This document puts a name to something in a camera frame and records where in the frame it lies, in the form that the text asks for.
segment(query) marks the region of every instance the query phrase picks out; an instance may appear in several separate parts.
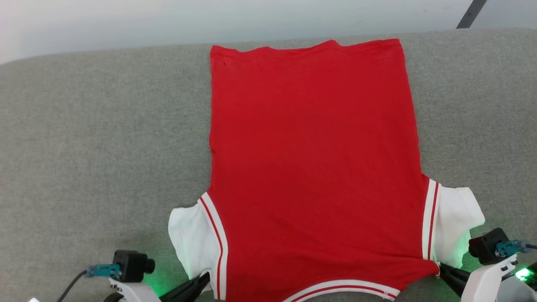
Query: cable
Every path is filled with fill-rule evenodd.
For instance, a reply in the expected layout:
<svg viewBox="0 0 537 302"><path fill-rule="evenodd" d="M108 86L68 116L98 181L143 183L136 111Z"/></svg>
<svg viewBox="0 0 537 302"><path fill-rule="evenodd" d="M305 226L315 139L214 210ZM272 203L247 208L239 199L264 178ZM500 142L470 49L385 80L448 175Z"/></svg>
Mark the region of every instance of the cable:
<svg viewBox="0 0 537 302"><path fill-rule="evenodd" d="M64 300L64 298L67 296L67 293L71 290L72 286L75 285L75 283L82 277L84 276L88 271L87 270L84 270L83 272L81 272L80 274L78 274L78 276L75 277L75 279L73 281L71 281L71 284L69 284L69 286L67 286L66 288L66 291L63 292L62 296L58 299L57 302L62 302Z"/></svg>

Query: white fabric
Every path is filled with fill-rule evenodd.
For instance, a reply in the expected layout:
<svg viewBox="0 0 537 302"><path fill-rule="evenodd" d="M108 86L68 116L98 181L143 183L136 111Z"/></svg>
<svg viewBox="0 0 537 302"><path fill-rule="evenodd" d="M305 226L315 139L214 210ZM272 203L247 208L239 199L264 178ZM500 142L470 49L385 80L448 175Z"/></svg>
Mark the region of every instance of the white fabric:
<svg viewBox="0 0 537 302"><path fill-rule="evenodd" d="M200 203L188 208L171 211L168 233L177 257L190 279L209 272L211 282L203 291L216 288L216 268L220 256L218 239L212 226L205 218L205 209Z"/></svg>
<svg viewBox="0 0 537 302"><path fill-rule="evenodd" d="M485 217L470 188L441 186L437 198L436 260L461 268L462 257L468 252L470 229L485 223Z"/></svg>

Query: red jersey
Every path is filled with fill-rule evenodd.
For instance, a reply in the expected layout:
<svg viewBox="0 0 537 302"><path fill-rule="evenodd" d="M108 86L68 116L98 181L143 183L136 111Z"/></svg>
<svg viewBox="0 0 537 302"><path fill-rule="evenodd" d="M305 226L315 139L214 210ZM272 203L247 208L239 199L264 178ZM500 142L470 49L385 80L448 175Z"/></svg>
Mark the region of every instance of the red jersey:
<svg viewBox="0 0 537 302"><path fill-rule="evenodd" d="M207 269L217 299L393 300L439 274L441 186L422 174L398 40L214 46L211 70L213 163L199 209L217 239Z"/></svg>

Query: green light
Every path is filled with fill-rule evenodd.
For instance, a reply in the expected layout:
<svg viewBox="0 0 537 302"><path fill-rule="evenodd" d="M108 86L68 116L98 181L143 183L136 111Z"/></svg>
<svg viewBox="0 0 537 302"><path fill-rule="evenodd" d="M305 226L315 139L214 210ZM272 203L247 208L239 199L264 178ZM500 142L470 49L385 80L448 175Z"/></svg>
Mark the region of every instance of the green light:
<svg viewBox="0 0 537 302"><path fill-rule="evenodd" d="M514 275L519 278L521 281L525 281L526 277L529 276L531 272L528 269L521 269L517 271Z"/></svg>

